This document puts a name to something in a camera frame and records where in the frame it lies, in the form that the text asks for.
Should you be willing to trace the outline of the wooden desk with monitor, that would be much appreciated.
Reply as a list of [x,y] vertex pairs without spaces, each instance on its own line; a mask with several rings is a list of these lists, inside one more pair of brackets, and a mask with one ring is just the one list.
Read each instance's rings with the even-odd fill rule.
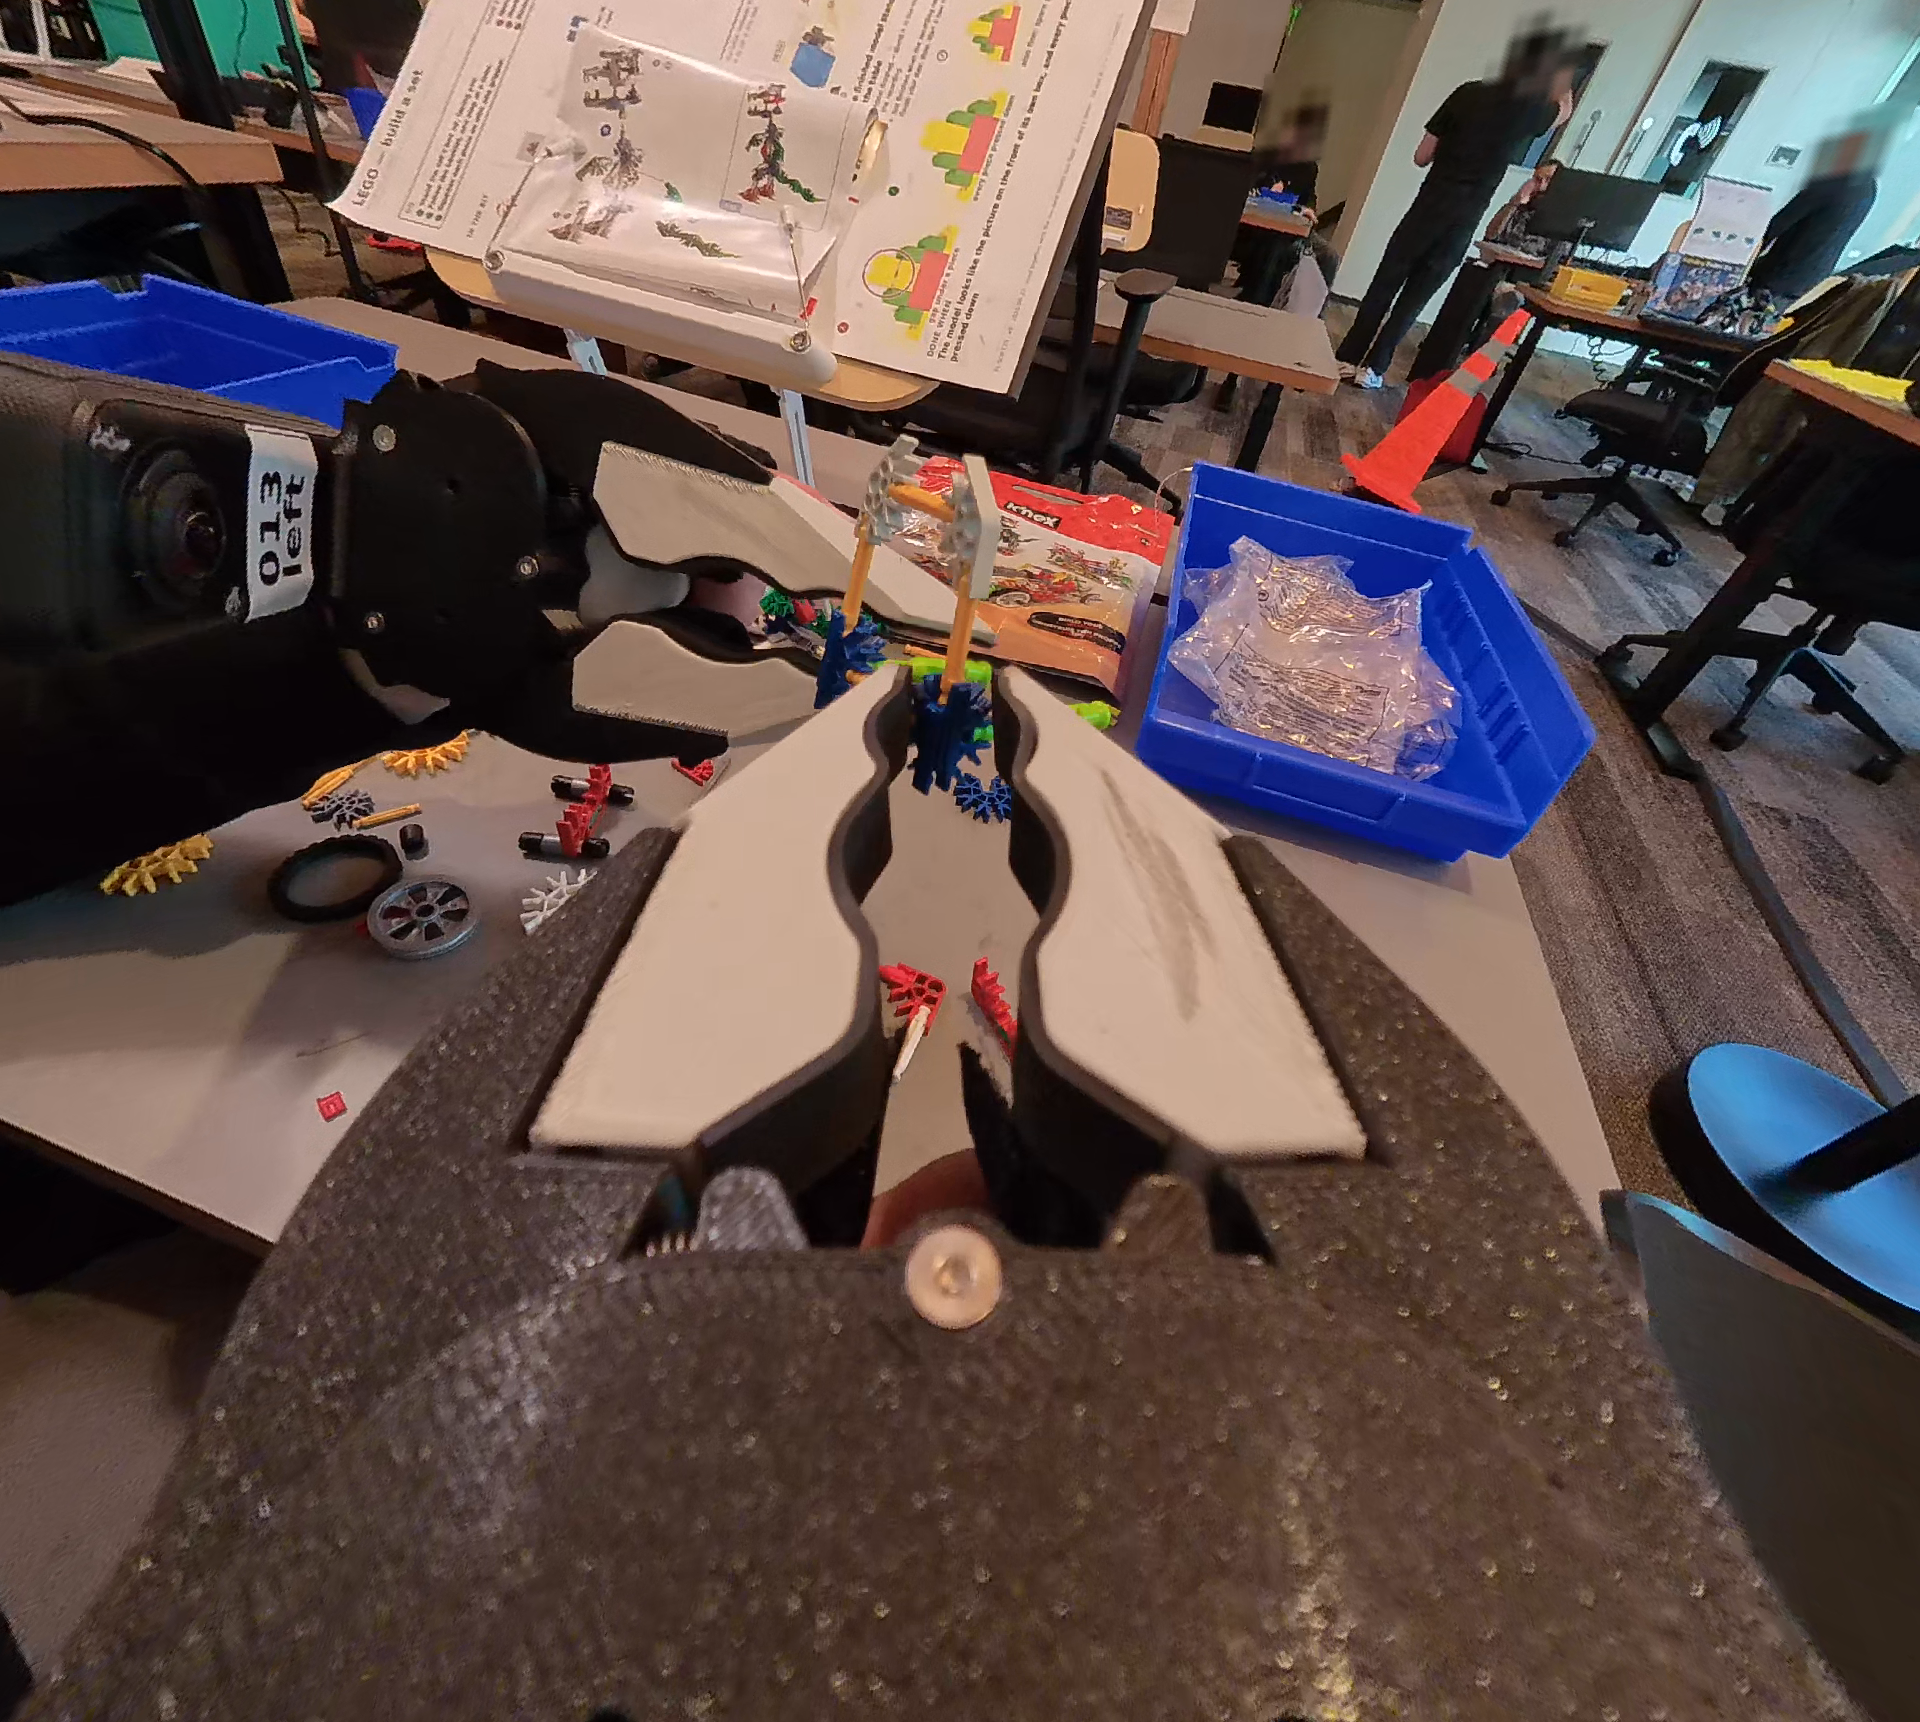
[[1496,427],[1504,404],[1521,386],[1548,331],[1587,332],[1600,342],[1631,348],[1631,370],[1618,386],[1650,382],[1655,366],[1677,379],[1682,400],[1655,404],[1655,412],[1677,416],[1677,470],[1699,472],[1709,437],[1709,366],[1738,366],[1751,357],[1771,311],[1740,309],[1746,270],[1759,253],[1759,215],[1769,213],[1769,190],[1754,181],[1709,178],[1709,229],[1682,225],[1682,237],[1663,253],[1655,270],[1600,270],[1593,283],[1579,283],[1582,253],[1625,253],[1643,229],[1658,181],[1618,178],[1559,163],[1553,181],[1529,203],[1529,237],[1548,242],[1534,276],[1516,276],[1521,332],[1488,404],[1488,427],[1477,447],[1496,447]]

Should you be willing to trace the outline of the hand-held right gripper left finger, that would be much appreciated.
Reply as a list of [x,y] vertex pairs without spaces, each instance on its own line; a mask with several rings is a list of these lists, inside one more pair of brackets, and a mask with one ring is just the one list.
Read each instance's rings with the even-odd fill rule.
[[861,897],[894,854],[915,696],[856,679],[681,824],[534,1114],[555,1157],[757,1165],[789,1198],[874,1162],[894,1033]]

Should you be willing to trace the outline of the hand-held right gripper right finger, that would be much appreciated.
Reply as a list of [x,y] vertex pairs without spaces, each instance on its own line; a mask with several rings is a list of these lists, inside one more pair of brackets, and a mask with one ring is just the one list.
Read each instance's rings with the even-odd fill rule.
[[961,1067],[989,1216],[1029,1249],[1124,1249],[1151,1217],[1267,1249],[1246,1165],[1371,1151],[1280,952],[1272,854],[1023,669],[998,675],[998,774],[1029,939],[1009,1086]]

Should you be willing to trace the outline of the crumpled clear plastic bags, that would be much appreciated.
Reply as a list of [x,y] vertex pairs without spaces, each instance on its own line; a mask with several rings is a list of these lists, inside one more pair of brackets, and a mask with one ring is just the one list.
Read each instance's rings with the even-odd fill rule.
[[1427,586],[1371,600],[1344,554],[1233,536],[1192,569],[1169,669],[1213,726],[1398,779],[1428,779],[1458,738],[1458,690],[1427,649]]

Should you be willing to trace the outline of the grey toy wheel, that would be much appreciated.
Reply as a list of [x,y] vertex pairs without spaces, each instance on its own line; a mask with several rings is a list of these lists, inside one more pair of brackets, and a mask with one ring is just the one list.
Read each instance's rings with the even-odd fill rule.
[[392,961],[429,961],[475,939],[475,903],[459,880],[415,877],[380,888],[362,923]]

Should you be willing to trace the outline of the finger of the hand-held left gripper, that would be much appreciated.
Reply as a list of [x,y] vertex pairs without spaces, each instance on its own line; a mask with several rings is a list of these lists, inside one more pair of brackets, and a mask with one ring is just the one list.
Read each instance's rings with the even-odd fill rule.
[[626,444],[593,470],[593,624],[668,612],[736,565],[789,593],[843,593],[852,520],[791,476],[743,480]]
[[711,738],[812,721],[818,673],[789,649],[703,655],[652,620],[612,620],[570,655],[570,710]]

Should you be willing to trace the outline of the dark stand pole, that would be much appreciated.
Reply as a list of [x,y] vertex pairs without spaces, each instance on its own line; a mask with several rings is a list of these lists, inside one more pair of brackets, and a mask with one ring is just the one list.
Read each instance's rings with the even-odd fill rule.
[[271,220],[261,203],[261,187],[283,181],[276,147],[261,133],[236,132],[223,87],[205,37],[205,23],[189,0],[140,0],[155,59],[173,109],[209,132],[223,132],[223,144],[250,151],[263,175],[214,181],[214,264],[222,283],[256,302],[287,300],[287,264],[276,253]]

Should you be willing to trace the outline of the colourful rod connector toy model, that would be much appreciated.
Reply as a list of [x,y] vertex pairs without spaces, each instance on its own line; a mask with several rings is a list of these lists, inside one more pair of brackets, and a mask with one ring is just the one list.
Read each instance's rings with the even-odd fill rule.
[[909,679],[915,707],[915,790],[951,790],[964,761],[989,743],[994,684],[964,675],[970,628],[980,605],[994,593],[1000,506],[985,455],[961,455],[950,496],[918,485],[915,444],[896,437],[867,476],[848,586],[841,607],[828,615],[822,660],[813,679],[813,707],[837,703],[856,675],[881,669],[881,633],[861,628],[861,600],[874,549],[906,531],[915,511],[942,523],[942,574],[951,582],[951,624],[946,644],[942,673]]

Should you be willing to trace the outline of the blue plastic bin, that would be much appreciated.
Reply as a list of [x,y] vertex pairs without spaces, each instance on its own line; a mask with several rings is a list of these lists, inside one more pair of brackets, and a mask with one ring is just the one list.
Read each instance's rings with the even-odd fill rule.
[[[1361,774],[1233,734],[1176,673],[1169,644],[1197,624],[1181,586],[1226,565],[1241,536],[1280,554],[1335,554],[1361,593],[1422,586],[1422,645],[1458,696],[1458,734],[1428,779]],[[1504,861],[1579,774],[1593,730],[1463,523],[1408,515],[1226,464],[1197,464],[1169,565],[1167,649],[1140,710],[1140,761],[1202,798],[1313,824],[1428,865]]]

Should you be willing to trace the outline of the orange traffic cone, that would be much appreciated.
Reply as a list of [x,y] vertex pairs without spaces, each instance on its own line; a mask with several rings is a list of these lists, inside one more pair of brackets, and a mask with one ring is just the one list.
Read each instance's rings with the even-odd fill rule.
[[1490,416],[1497,370],[1512,362],[1529,311],[1516,302],[1496,332],[1469,351],[1448,379],[1427,379],[1402,389],[1398,420],[1364,455],[1344,455],[1349,496],[1422,511],[1413,490],[1434,470],[1458,470],[1475,461]]

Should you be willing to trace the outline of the tan office chair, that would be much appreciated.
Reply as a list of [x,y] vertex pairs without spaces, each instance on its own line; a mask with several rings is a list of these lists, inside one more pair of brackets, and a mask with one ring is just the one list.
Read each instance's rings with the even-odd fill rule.
[[1102,249],[1140,253],[1151,237],[1162,144],[1129,127],[1114,132],[1102,203]]

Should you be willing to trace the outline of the person's left forearm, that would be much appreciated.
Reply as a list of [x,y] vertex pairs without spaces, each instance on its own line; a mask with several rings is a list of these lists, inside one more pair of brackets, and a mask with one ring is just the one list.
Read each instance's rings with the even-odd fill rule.
[[209,628],[127,655],[0,663],[0,903],[295,798],[375,751],[446,743],[390,710],[321,628]]

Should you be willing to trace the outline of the toy packaging bag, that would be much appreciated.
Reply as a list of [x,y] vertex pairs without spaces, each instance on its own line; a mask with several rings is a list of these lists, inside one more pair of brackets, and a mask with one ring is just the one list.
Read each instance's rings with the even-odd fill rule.
[[1129,496],[1084,496],[994,470],[1000,511],[994,582],[973,593],[973,649],[1124,698],[1177,520]]

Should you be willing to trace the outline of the blue bin with square tag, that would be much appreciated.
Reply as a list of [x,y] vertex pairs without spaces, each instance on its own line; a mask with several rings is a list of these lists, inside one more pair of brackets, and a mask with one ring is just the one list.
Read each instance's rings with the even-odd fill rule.
[[169,276],[140,276],[131,292],[14,287],[0,297],[0,348],[329,429],[341,427],[345,404],[368,404],[399,370],[392,342]]

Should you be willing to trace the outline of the folded instruction leaflet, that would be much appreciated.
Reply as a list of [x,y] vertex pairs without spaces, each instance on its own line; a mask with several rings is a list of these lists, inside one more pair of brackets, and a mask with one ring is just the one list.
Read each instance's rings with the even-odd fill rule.
[[791,73],[741,80],[583,24],[483,264],[802,321],[882,132]]

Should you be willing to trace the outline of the red connector with white rod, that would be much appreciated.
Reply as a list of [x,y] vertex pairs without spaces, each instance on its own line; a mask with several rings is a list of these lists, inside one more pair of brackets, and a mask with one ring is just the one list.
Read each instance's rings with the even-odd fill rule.
[[970,961],[961,1000],[950,1000],[946,975],[931,975],[909,961],[882,961],[881,1022],[894,1037],[890,1086],[896,1086],[909,1070],[924,1044],[934,1044],[951,1063],[980,1063],[985,1077],[1000,1094],[1009,1094],[1016,1009],[1009,979],[989,960]]

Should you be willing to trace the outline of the black toy tyre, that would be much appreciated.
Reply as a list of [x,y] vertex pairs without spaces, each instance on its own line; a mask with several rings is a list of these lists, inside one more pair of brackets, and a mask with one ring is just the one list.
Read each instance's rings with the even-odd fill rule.
[[399,884],[404,854],[374,831],[336,831],[287,854],[269,877],[269,907],[288,923],[362,918]]

